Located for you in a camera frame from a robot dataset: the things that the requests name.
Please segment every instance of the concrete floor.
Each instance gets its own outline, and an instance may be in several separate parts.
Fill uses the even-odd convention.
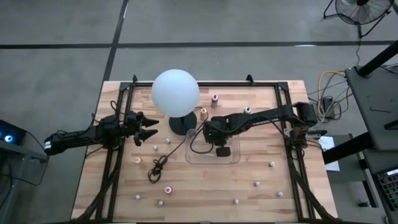
[[[0,45],[111,44],[122,3],[0,0]],[[323,47],[117,49],[109,79],[130,80],[135,74],[139,80],[154,80],[164,70],[180,68],[197,80],[243,80],[247,74],[256,80],[304,80],[307,91],[315,91],[322,71],[344,70],[357,61],[357,46],[343,46],[357,40],[355,26],[339,18],[322,20],[327,4],[328,0],[129,0],[120,43],[333,43]],[[363,40],[396,40],[397,16],[390,13]],[[383,42],[375,44],[361,47],[360,65],[387,47]],[[108,57],[108,48],[0,48],[0,119],[28,129],[41,140],[58,129],[86,128],[96,109]],[[397,62],[394,57],[388,63]],[[336,77],[331,83],[340,81]],[[337,96],[345,88],[339,85],[327,94]],[[349,105],[339,121],[318,127],[330,134],[363,133],[354,98]],[[84,149],[71,149],[51,157],[42,184],[25,184],[21,190],[12,223],[68,220],[84,153]],[[39,174],[31,172],[31,178],[36,180]],[[355,207],[364,193],[346,197],[356,191],[355,183],[331,185],[340,218],[382,223],[381,209]]]

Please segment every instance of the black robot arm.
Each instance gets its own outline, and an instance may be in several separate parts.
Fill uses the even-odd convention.
[[[223,147],[227,139],[249,130],[251,127],[288,121],[292,125],[289,132],[290,144],[294,147],[306,147],[305,135],[309,128],[316,125],[317,117],[313,106],[308,103],[284,105],[276,109],[261,111],[253,114],[234,113],[227,116],[214,116],[203,127],[205,141]]]
[[[142,127],[152,126],[159,121],[146,118],[142,112],[130,111],[126,116],[127,122],[123,124],[115,115],[110,115],[99,120],[98,125],[90,125],[83,131],[54,133],[45,140],[45,152],[48,155],[56,155],[69,148],[94,144],[101,144],[105,149],[112,149],[118,147],[120,138],[129,136],[134,136],[135,144],[140,146],[141,141],[157,133],[157,130],[145,130]]]

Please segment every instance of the lamp base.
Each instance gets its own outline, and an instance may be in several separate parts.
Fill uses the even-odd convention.
[[[197,116],[191,112],[181,118],[170,118],[169,125],[171,130],[178,135],[184,136],[189,129],[195,129],[197,126]]]

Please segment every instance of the transparent container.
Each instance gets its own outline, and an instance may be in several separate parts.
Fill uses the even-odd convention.
[[[231,155],[228,157],[217,157],[216,155],[216,148],[219,146],[214,146],[213,149],[211,149],[211,144],[206,143],[205,137],[203,136],[203,133],[199,133],[196,138],[197,131],[195,129],[190,129],[187,132],[187,135],[185,137],[186,143],[187,143],[187,150],[185,151],[185,159],[187,160],[188,163],[191,164],[235,164],[238,163],[239,160],[241,159],[241,154],[239,151],[239,137],[238,136],[233,136],[232,138],[229,138],[227,140],[227,144],[225,147],[229,147],[231,150]],[[204,154],[199,154],[196,152],[193,152],[191,150],[191,142],[192,143],[192,149],[196,152],[207,152]]]

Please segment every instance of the wooden table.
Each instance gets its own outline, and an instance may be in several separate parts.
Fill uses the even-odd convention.
[[[304,82],[287,82],[292,103],[307,102]],[[104,83],[96,119],[114,113],[109,102],[118,97],[119,84]],[[210,117],[241,113],[247,106],[252,113],[277,107],[275,90],[269,87],[201,87],[200,94],[198,106],[207,108]],[[215,109],[210,107],[210,99],[214,94],[219,96]],[[189,164],[185,160],[186,146],[183,144],[164,165],[161,180],[151,184],[147,173],[154,166],[152,161],[171,152],[184,137],[174,135],[169,128],[168,117],[154,107],[150,87],[134,88],[131,109],[144,112],[148,118],[158,119],[159,124],[147,129],[158,129],[159,132],[141,147],[135,146],[132,138],[127,139],[114,222],[297,221],[284,143],[272,124],[256,126],[239,136],[241,159],[237,164]],[[199,111],[196,114],[199,125]],[[170,145],[165,143],[166,138],[171,140]],[[153,145],[159,147],[157,152],[153,150]],[[96,148],[98,146],[89,147],[88,153]],[[142,164],[134,163],[137,156],[143,160]],[[106,151],[100,150],[86,159],[72,218],[81,215],[98,193],[105,158]],[[274,167],[269,167],[271,161],[275,162]],[[305,150],[304,161],[312,192],[328,212],[337,217],[321,150],[309,146]],[[255,181],[261,185],[255,187]],[[173,187],[174,194],[165,194],[164,189],[168,185]],[[283,192],[284,196],[277,197],[277,192]],[[136,200],[137,194],[142,199]],[[301,191],[300,197],[305,217],[308,217]],[[238,199],[239,204],[235,205],[234,199]],[[164,201],[164,206],[158,205],[159,200]],[[105,202],[104,211],[107,211],[107,206]]]

